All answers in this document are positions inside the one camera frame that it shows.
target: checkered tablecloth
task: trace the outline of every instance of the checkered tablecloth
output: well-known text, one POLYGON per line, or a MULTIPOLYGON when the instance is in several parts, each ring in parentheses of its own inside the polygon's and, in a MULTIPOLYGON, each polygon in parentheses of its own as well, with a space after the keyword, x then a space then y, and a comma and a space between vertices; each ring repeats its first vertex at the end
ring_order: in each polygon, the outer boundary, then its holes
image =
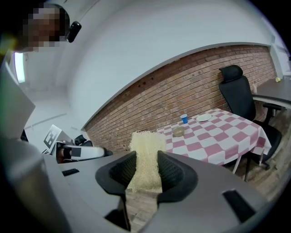
POLYGON ((271 144, 261 126, 221 109, 208 110, 212 118, 205 122, 190 117, 187 124, 177 122, 158 129, 166 135, 166 151, 223 165, 251 151, 267 154, 271 144), (172 130, 184 126, 185 134, 174 137, 172 130))

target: ceiling light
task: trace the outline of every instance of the ceiling light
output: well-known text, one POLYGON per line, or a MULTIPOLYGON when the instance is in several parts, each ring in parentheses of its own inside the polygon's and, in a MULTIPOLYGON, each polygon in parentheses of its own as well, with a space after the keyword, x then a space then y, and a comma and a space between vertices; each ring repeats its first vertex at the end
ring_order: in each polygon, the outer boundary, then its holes
POLYGON ((14 63, 18 82, 19 83, 25 82, 23 53, 14 53, 14 63))

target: white plate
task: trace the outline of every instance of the white plate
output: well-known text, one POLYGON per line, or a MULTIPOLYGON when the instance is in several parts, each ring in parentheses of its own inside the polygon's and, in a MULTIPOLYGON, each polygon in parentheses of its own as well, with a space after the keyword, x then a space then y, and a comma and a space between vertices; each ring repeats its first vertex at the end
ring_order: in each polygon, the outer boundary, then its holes
POLYGON ((211 114, 206 113, 206 114, 203 114, 203 115, 201 115, 201 116, 198 116, 198 117, 196 118, 196 120, 197 120, 198 122, 204 122, 204 121, 208 121, 211 117, 212 117, 211 114))

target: sponge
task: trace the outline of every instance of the sponge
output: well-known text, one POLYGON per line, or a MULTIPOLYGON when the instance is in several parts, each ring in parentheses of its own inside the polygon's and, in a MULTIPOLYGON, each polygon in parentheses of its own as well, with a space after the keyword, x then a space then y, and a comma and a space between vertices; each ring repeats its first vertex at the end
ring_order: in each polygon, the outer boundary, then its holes
POLYGON ((150 131, 134 132, 130 150, 136 151, 136 172, 127 188, 133 192, 161 190, 158 151, 166 150, 165 135, 150 131))

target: paper cup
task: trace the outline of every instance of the paper cup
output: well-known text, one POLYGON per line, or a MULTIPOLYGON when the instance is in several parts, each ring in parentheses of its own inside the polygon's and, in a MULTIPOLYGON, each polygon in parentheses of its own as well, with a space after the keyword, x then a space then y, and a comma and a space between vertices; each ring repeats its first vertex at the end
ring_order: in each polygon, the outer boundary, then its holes
POLYGON ((180 117, 181 117, 181 119, 182 119, 182 121, 183 121, 184 124, 188 123, 188 116, 187 116, 187 114, 183 114, 180 117))

